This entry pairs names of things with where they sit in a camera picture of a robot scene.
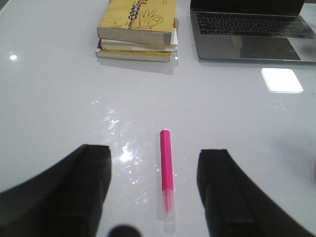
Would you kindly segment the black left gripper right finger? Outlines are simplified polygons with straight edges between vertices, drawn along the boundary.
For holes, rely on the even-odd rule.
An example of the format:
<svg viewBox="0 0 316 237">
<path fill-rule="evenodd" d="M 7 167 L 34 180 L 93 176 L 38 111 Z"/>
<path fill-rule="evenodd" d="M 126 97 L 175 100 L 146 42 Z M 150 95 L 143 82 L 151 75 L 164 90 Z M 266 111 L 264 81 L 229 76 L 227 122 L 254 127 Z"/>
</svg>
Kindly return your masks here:
<svg viewBox="0 0 316 237">
<path fill-rule="evenodd" d="M 201 150 L 197 187 L 212 237 L 311 237 L 237 165 L 227 150 Z"/>
</svg>

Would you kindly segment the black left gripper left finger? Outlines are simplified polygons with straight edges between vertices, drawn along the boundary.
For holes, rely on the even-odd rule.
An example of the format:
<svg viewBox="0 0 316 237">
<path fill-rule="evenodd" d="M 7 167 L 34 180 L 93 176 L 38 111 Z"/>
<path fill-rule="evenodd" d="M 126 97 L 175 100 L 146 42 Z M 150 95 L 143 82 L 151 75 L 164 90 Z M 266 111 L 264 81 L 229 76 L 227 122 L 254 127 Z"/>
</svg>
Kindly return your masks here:
<svg viewBox="0 0 316 237">
<path fill-rule="evenodd" d="M 0 195 L 3 237 L 94 237 L 111 182 L 108 146 L 84 144 Z"/>
</svg>

